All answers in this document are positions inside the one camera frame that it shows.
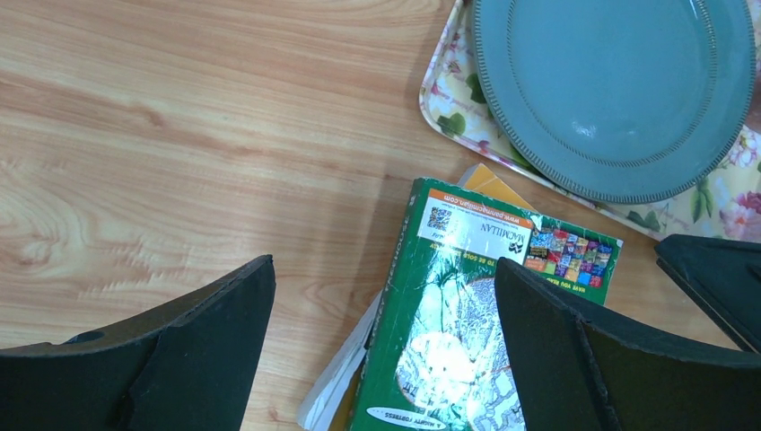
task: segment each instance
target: green leaf print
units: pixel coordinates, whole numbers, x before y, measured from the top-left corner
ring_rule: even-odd
[[[695,186],[700,191],[708,190],[708,177],[703,177],[700,180],[698,180]]]
[[[647,213],[647,216],[644,218],[645,227],[648,229],[660,232],[660,223],[658,223],[658,217],[655,215],[655,211],[651,211]]]
[[[702,191],[695,190],[690,198],[690,214],[692,214],[693,223],[697,223],[703,216],[705,210],[705,195]]]
[[[439,127],[442,128],[442,133],[449,137],[455,137],[456,135],[462,135],[465,133],[465,117],[459,112],[452,114],[451,117],[439,116],[436,120]]]
[[[478,81],[478,75],[470,74],[465,80],[465,85],[470,87],[470,100],[475,103],[486,103],[486,97],[481,90],[481,83]]]
[[[716,204],[713,202],[713,193],[709,189],[703,189],[700,192],[703,194],[705,212],[708,213],[709,217],[713,217],[713,209],[716,207]]]
[[[627,218],[646,229],[660,232],[660,223],[658,223],[658,217],[655,215],[654,211],[647,213],[645,218],[636,211],[629,211],[629,216]]]

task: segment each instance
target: wooden table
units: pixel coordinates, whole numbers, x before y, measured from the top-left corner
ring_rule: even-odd
[[[62,342],[263,253],[277,297],[243,429],[296,430],[383,284],[412,179],[484,160],[417,94],[451,0],[5,0],[0,348]],[[488,163],[537,209],[625,241],[608,306],[730,341],[654,241]]]

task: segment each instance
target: ceramic plate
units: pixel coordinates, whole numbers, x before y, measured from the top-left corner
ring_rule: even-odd
[[[730,150],[755,43],[745,2],[476,0],[489,107],[550,180],[586,198],[670,198]]]

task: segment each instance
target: pink flower print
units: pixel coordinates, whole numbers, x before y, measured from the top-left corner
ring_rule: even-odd
[[[740,168],[747,168],[758,158],[758,143],[756,142],[756,136],[746,136],[745,133],[739,136],[738,141],[730,149],[728,155],[730,163]]]
[[[478,142],[478,152],[483,155],[489,155],[489,141],[482,140]]]
[[[740,193],[736,200],[738,204],[751,208],[761,214],[761,193],[756,193],[755,191],[749,191],[744,195]]]
[[[454,36],[452,36],[452,42],[450,43],[450,50],[456,51],[459,41],[459,33],[455,32]]]
[[[761,194],[740,193],[719,212],[724,233],[733,240],[761,242]]]
[[[458,74],[458,73],[462,72],[462,69],[459,68],[459,64],[458,64],[458,62],[456,60],[452,60],[449,63],[449,70],[450,70],[451,74]]]

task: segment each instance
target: book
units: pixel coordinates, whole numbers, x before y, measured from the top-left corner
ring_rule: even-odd
[[[516,207],[534,209],[529,202],[482,163],[467,169],[458,185],[463,189],[478,191]],[[302,428],[308,431],[344,431],[346,429],[366,353],[364,348],[366,339],[377,308],[378,299],[373,301],[349,338],[304,398],[296,416]]]
[[[622,245],[474,191],[416,180],[348,429],[524,429],[494,301],[496,261],[517,261],[603,304]]]

